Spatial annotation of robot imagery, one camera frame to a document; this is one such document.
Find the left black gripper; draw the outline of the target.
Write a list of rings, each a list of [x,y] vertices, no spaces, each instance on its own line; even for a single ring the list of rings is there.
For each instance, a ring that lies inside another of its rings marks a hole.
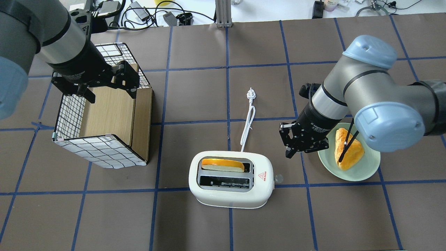
[[[100,53],[77,56],[68,62],[54,64],[51,83],[65,96],[85,98],[95,103],[95,94],[90,88],[109,87],[125,90],[132,99],[140,87],[137,70],[125,60],[111,66]]]

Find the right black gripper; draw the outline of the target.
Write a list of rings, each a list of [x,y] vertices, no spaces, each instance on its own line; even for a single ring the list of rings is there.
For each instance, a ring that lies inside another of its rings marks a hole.
[[[286,147],[285,157],[291,159],[297,152],[311,153],[329,148],[326,136],[339,123],[319,113],[308,103],[292,123],[280,123],[279,134]]]

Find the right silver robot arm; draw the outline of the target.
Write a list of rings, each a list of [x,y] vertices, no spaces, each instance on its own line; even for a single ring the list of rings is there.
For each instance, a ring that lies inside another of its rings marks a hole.
[[[301,87],[299,95],[308,104],[296,121],[280,124],[285,156],[328,149],[328,133],[347,114],[365,143],[379,152],[444,134],[445,82],[397,85],[388,73],[396,60],[395,49],[385,41],[370,35],[355,38],[322,84]]]

